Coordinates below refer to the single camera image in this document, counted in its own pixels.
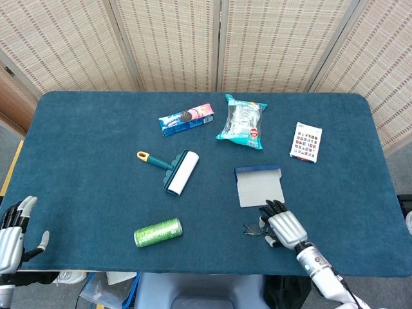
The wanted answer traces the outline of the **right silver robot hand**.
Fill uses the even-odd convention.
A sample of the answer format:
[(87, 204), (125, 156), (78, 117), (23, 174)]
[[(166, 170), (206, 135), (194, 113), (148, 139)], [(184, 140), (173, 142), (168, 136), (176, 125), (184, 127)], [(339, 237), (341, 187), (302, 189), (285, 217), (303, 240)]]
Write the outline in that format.
[(306, 243), (307, 231), (295, 215), (279, 200), (266, 200), (259, 210), (265, 215), (259, 217), (260, 229), (270, 229), (272, 232), (265, 236), (271, 247), (283, 246), (294, 250), (296, 246)]

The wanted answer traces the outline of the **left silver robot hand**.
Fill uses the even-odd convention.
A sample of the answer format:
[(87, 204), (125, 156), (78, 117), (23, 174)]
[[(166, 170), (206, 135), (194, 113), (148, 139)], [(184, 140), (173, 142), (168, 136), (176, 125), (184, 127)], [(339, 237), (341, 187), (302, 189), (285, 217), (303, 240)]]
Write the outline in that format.
[(36, 248), (28, 252), (24, 249), (25, 234), (36, 204), (36, 196), (27, 196), (7, 208), (1, 218), (1, 275), (16, 273), (23, 263), (43, 253), (48, 246), (50, 232), (46, 230)]

